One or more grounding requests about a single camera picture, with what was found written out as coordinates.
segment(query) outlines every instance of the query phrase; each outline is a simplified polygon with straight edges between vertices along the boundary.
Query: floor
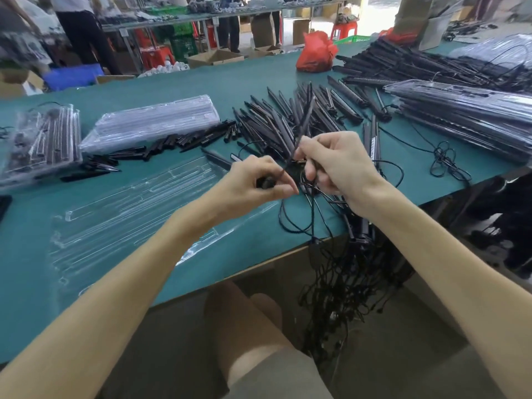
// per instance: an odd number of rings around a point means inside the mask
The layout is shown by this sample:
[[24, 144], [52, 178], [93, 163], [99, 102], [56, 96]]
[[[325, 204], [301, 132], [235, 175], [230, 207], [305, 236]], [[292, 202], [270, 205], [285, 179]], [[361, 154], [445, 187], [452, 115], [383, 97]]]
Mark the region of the floor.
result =
[[[295, 298], [312, 279], [306, 249], [237, 283], [282, 306], [297, 346], [305, 314]], [[226, 392], [202, 316], [205, 292], [149, 313], [103, 389], [105, 399], [216, 399]], [[335, 399], [503, 399], [462, 335], [403, 289], [383, 314], [350, 326], [350, 338], [324, 381]]]

